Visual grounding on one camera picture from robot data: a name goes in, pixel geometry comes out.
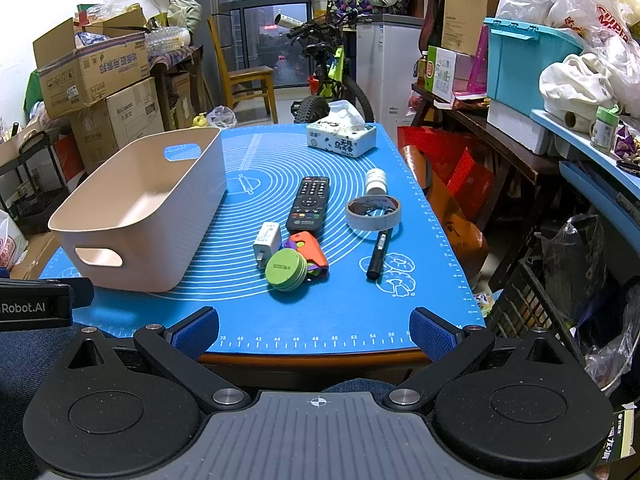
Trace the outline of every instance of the blue plastic storage box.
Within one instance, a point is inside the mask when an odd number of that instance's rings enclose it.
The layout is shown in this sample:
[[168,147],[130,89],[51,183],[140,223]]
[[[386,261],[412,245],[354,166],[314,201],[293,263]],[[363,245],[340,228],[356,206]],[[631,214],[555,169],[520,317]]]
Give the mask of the blue plastic storage box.
[[580,54],[580,41],[564,30],[533,23],[487,18],[489,67],[486,94],[530,116],[544,108],[540,74],[549,65]]

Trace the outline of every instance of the metal bolt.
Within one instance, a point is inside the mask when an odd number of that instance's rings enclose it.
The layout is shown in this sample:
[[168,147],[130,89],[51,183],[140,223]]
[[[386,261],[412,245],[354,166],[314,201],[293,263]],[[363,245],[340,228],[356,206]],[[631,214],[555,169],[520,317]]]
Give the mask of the metal bolt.
[[389,399],[394,404],[401,406],[411,406],[420,400],[420,394],[408,388],[398,388],[389,393]]
[[218,404],[231,406],[244,399],[244,394],[236,388],[221,388],[213,394],[212,398]]

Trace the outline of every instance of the blue silicone mat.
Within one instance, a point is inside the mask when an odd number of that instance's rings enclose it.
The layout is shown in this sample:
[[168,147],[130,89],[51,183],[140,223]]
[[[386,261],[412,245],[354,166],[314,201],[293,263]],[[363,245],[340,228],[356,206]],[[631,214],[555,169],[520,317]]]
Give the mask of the blue silicone mat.
[[[411,348],[409,314],[417,306],[464,326],[484,324],[440,224],[398,150],[378,124],[378,147],[358,159],[306,145],[303,124],[223,132],[227,192],[184,278],[162,294],[96,288],[74,320],[128,337],[148,323],[170,326],[204,305],[220,315],[213,352],[316,354]],[[170,158],[182,158],[187,147]],[[386,172],[402,203],[378,283],[365,276],[376,233],[345,224],[345,204],[364,193],[370,168]],[[320,245],[330,275],[282,293],[255,265],[252,244],[265,221],[286,217],[304,176],[328,176],[328,212]],[[58,250],[41,278],[77,276]]]

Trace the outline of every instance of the bicycle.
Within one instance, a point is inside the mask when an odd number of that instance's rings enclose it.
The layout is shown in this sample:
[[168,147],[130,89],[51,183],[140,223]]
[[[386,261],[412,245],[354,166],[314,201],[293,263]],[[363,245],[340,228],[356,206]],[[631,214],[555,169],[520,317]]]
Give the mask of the bicycle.
[[329,16],[303,23],[292,28],[287,37],[293,45],[302,45],[302,53],[316,62],[314,75],[319,85],[315,94],[294,101],[291,113],[295,123],[314,123],[329,114],[329,102],[347,99],[352,104],[359,102],[366,123],[375,121],[371,103],[358,84],[349,76],[349,60],[344,55],[342,27],[347,21],[355,23],[357,14],[346,13],[335,23]]

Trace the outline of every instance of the white phone charger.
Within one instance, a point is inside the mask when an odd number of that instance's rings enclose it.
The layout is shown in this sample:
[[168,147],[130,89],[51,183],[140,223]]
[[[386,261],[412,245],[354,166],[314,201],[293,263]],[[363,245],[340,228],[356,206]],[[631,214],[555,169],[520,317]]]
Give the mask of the white phone charger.
[[254,241],[255,263],[258,267],[265,267],[269,259],[280,250],[281,244],[280,224],[277,222],[262,224]]

